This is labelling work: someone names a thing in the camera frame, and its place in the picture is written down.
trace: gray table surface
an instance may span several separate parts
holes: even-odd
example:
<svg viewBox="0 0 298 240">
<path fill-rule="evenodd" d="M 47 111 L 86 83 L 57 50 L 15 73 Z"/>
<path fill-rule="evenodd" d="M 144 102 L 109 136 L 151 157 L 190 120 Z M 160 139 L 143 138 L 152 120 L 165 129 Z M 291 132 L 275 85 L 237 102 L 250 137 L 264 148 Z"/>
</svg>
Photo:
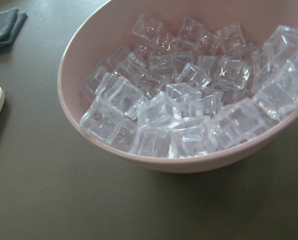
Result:
<svg viewBox="0 0 298 240">
<path fill-rule="evenodd" d="M 298 240 L 298 120 L 230 166 L 148 170 L 85 140 L 59 103 L 67 43 L 102 0 L 0 0 L 28 18 L 0 50 L 0 240 Z"/>
</svg>

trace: bowl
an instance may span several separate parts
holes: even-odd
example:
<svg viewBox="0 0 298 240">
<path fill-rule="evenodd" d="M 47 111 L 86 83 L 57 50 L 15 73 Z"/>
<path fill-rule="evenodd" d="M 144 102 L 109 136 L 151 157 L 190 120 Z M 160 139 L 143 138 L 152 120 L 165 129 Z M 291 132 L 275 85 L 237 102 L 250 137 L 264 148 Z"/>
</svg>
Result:
<svg viewBox="0 0 298 240">
<path fill-rule="evenodd" d="M 131 45 L 132 28 L 139 14 L 159 19 L 176 34 L 183 19 L 191 17 L 206 29 L 218 29 L 239 22 L 247 42 L 264 43 L 279 25 L 298 28 L 298 0 L 111 0 L 97 9 L 76 31 L 62 56 L 58 70 L 58 95 L 63 111 L 73 127 L 97 147 L 127 161 L 152 170 L 171 173 L 209 171 L 237 162 L 259 150 L 298 118 L 298 108 L 262 135 L 203 156 L 157 158 L 133 155 L 112 148 L 79 127 L 90 103 L 80 93 L 86 76 L 98 60 L 110 56 L 116 48 Z"/>
</svg>

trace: gray cloth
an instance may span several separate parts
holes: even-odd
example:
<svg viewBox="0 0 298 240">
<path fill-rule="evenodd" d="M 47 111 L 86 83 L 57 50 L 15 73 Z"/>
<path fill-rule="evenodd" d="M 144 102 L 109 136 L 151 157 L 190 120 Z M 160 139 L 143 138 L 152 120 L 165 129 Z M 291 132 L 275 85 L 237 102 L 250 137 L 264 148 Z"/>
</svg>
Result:
<svg viewBox="0 0 298 240">
<path fill-rule="evenodd" d="M 12 44 L 26 20 L 25 12 L 18 13 L 17 8 L 0 12 L 0 49 Z"/>
</svg>

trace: bowl rim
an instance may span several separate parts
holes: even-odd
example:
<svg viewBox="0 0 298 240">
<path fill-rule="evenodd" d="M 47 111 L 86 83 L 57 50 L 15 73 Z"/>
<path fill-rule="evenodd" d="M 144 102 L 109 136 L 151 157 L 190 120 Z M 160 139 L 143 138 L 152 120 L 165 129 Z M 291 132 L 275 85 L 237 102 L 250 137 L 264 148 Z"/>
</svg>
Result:
<svg viewBox="0 0 298 240">
<path fill-rule="evenodd" d="M 57 92 L 58 92 L 58 98 L 62 107 L 62 110 L 64 111 L 66 117 L 68 118 L 69 122 L 73 125 L 73 127 L 87 140 L 89 140 L 91 143 L 96 145 L 97 147 L 110 152 L 111 154 L 114 154 L 116 156 L 119 156 L 124 159 L 128 159 L 133 162 L 137 163 L 144 163 L 144 164 L 161 164 L 161 165 L 184 165 L 184 164 L 196 164 L 196 163 L 201 163 L 201 162 L 213 162 L 218 159 L 223 159 L 223 158 L 230 158 L 234 155 L 237 155 L 239 153 L 243 153 L 244 151 L 248 149 L 252 149 L 253 147 L 259 146 L 262 143 L 269 141 L 273 139 L 276 135 L 280 134 L 284 129 L 286 129 L 289 125 L 291 125 L 297 118 L 298 118 L 298 107 L 293 110 L 292 112 L 289 113 L 289 115 L 277 123 L 275 126 L 271 127 L 269 130 L 266 132 L 262 133 L 259 136 L 256 136 L 255 138 L 248 140 L 246 142 L 240 143 L 238 145 L 234 145 L 230 148 L 227 149 L 222 149 L 207 155 L 198 155 L 198 156 L 190 156 L 190 157 L 177 157 L 177 158 L 167 158 L 167 157 L 151 157 L 151 156 L 143 156 L 143 155 L 136 155 L 132 154 L 129 152 L 125 152 L 116 148 L 113 148 L 100 140 L 96 139 L 94 136 L 90 135 L 89 133 L 83 131 L 80 127 L 79 124 L 75 121 L 73 115 L 71 114 L 68 106 L 65 104 L 65 98 L 63 94 L 63 84 L 62 84 L 62 79 L 63 79 L 63 68 L 64 68 L 64 63 L 66 61 L 67 57 L 67 52 L 70 51 L 72 43 L 75 41 L 76 37 L 80 34 L 81 29 L 86 25 L 95 14 L 99 10 L 101 10 L 104 6 L 107 6 L 108 4 L 111 4 L 112 0 L 106 1 L 104 4 L 102 4 L 99 8 L 97 8 L 80 26 L 79 28 L 75 31 L 73 36 L 71 37 L 70 41 L 68 42 L 58 68 L 58 73 L 57 73 Z"/>
</svg>

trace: table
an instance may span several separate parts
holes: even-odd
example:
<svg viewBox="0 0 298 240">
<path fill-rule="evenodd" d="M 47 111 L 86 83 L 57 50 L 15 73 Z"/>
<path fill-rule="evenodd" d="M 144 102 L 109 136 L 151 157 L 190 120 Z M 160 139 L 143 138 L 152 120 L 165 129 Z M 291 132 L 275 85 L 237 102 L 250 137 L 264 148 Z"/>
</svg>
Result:
<svg viewBox="0 0 298 240">
<path fill-rule="evenodd" d="M 298 240 L 298 120 L 255 154 L 195 174 L 148 170 L 84 139 L 57 72 L 103 0 L 0 0 L 28 14 L 0 50 L 0 240 Z"/>
</svg>

